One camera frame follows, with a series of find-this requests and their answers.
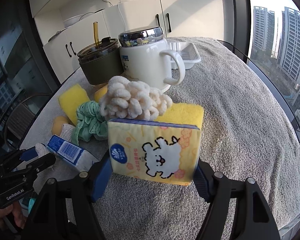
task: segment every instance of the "human hand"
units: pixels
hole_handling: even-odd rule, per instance
[[[22,214],[19,201],[13,202],[12,205],[4,209],[0,209],[0,228],[4,229],[5,223],[3,221],[3,217],[10,214],[11,212],[14,216],[14,222],[16,223],[16,225],[23,229],[26,223],[26,217],[24,217]]]

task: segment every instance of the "white ceramic mug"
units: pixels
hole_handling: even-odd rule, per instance
[[[131,81],[143,81],[162,92],[167,91],[171,85],[180,84],[185,77],[185,65],[180,54],[168,49],[168,43],[162,37],[159,41],[140,40],[139,45],[122,46],[120,56],[127,78]],[[172,78],[171,58],[178,66],[178,79]]]

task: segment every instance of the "blue label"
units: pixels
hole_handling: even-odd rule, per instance
[[[128,161],[124,148],[119,143],[115,143],[110,147],[110,154],[119,163],[126,163]]]
[[[123,60],[123,61],[129,61],[129,58],[128,58],[128,56],[124,56],[124,55],[122,55],[121,57],[122,57],[122,60]]]
[[[47,148],[73,165],[77,164],[78,159],[83,152],[81,147],[73,145],[57,135],[51,137]]]

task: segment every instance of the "crochet flower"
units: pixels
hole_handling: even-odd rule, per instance
[[[122,76],[109,80],[107,93],[99,100],[100,114],[111,118],[155,120],[172,106],[172,100],[161,90],[142,81],[129,81]]]

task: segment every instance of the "gray towel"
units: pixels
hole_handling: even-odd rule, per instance
[[[300,146],[284,111],[258,76],[216,40],[173,40],[194,42],[202,58],[186,71],[180,85],[167,91],[174,102],[205,108],[200,158],[228,178],[254,177],[278,228],[285,226],[300,213]],[[93,89],[80,69],[58,94],[76,82],[92,98]],[[42,111],[30,130],[32,138],[26,138],[23,147],[49,140],[51,118],[60,114],[55,101]],[[81,145],[100,158],[105,143],[92,140]],[[49,177],[60,180],[71,175],[58,161],[53,170],[40,174],[35,189],[40,190]],[[234,205],[232,201],[222,239],[229,239]],[[107,239],[167,240],[195,239],[208,204],[194,184],[183,187],[113,174],[94,208]]]

